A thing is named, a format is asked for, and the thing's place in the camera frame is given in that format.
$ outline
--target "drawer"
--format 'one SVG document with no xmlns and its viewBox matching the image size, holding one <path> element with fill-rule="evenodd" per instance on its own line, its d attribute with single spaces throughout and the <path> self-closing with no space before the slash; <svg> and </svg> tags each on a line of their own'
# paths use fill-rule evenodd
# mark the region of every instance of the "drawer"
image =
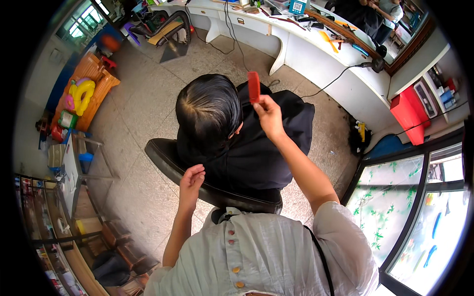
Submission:
<svg viewBox="0 0 474 296">
<path fill-rule="evenodd" d="M 224 11 L 219 11 L 219 17 L 221 21 L 223 22 L 226 21 L 226 14 Z M 244 17 L 242 15 L 237 15 L 234 13 L 229 13 L 227 22 L 229 22 L 229 18 L 232 24 L 243 26 L 243 27 L 246 27 L 247 29 L 251 29 L 265 35 L 271 35 L 272 33 L 272 27 L 269 24 L 266 24 L 259 20 Z"/>
<path fill-rule="evenodd" d="M 189 12 L 192 14 L 200 14 L 202 16 L 207 16 L 210 18 L 219 18 L 219 13 L 214 9 L 206 8 L 197 8 L 197 7 L 188 7 Z"/>
</svg>

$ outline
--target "light gray shirt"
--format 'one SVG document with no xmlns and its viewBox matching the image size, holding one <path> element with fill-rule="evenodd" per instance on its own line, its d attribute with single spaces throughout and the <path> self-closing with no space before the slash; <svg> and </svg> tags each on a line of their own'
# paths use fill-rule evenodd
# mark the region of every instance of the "light gray shirt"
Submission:
<svg viewBox="0 0 474 296">
<path fill-rule="evenodd" d="M 153 272 L 145 296 L 329 295 L 310 232 L 284 216 L 243 213 L 203 229 L 182 246 L 175 267 Z M 336 295 L 369 295 L 378 268 L 365 235 L 344 206 L 326 202 L 312 226 L 328 262 Z"/>
<path fill-rule="evenodd" d="M 384 18 L 383 19 L 383 24 L 386 25 L 387 27 L 390 27 L 392 29 L 395 29 L 395 24 L 398 23 L 401 18 L 403 17 L 403 10 L 401 9 L 401 6 L 399 4 L 394 4 L 390 0 L 380 0 L 379 1 L 379 8 L 391 15 L 392 17 L 395 18 L 395 20 L 389 21 L 388 19 Z"/>
</svg>

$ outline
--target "red stool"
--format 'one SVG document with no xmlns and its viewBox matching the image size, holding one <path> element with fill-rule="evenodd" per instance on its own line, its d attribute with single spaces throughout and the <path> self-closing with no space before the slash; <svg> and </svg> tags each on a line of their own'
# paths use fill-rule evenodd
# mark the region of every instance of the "red stool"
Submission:
<svg viewBox="0 0 474 296">
<path fill-rule="evenodd" d="M 108 57 L 103 55 L 101 59 L 104 62 L 106 62 L 107 64 L 109 64 L 109 68 L 116 68 L 117 67 L 117 64 L 114 61 L 111 61 L 110 59 L 108 59 Z"/>
</svg>

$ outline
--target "orange comb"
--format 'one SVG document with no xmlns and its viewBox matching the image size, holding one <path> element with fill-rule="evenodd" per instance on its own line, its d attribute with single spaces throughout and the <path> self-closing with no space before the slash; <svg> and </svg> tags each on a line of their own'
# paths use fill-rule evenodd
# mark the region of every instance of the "orange comb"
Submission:
<svg viewBox="0 0 474 296">
<path fill-rule="evenodd" d="M 250 103 L 260 102 L 260 79 L 257 72 L 247 72 L 248 97 Z"/>
<path fill-rule="evenodd" d="M 332 50 L 334 50 L 335 53 L 339 53 L 339 51 L 337 50 L 337 48 L 334 46 L 333 42 L 331 42 L 331 40 L 329 39 L 329 36 L 326 34 L 326 32 L 324 31 L 318 31 L 319 34 L 321 35 L 321 37 L 323 37 L 323 40 L 324 41 L 327 41 L 329 42 L 329 44 L 331 44 L 332 46 Z"/>
<path fill-rule="evenodd" d="M 334 21 L 336 24 L 340 24 L 341 26 L 344 25 L 346 27 L 350 27 L 351 29 L 354 29 L 354 30 L 357 30 L 359 28 L 355 27 L 355 26 L 351 26 L 349 25 L 348 23 L 345 23 L 345 22 L 341 22 L 340 20 L 335 20 Z"/>
</svg>

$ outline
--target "purple stool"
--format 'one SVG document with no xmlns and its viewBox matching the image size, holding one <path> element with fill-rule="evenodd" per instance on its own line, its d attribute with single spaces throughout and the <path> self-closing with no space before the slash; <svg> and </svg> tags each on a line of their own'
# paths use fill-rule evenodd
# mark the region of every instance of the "purple stool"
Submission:
<svg viewBox="0 0 474 296">
<path fill-rule="evenodd" d="M 129 30 L 129 29 L 130 29 L 131 27 L 133 27 L 133 26 L 134 26 L 134 25 L 133 25 L 132 23 L 128 22 L 128 23 L 126 23 L 123 27 L 127 30 L 128 35 L 129 35 L 130 37 L 132 37 L 132 39 L 136 42 L 136 44 L 138 44 L 138 46 L 142 46 L 142 45 L 140 44 L 140 41 L 138 40 L 137 36 L 136 36 L 135 34 L 133 34 L 132 32 L 130 32 L 130 30 Z"/>
</svg>

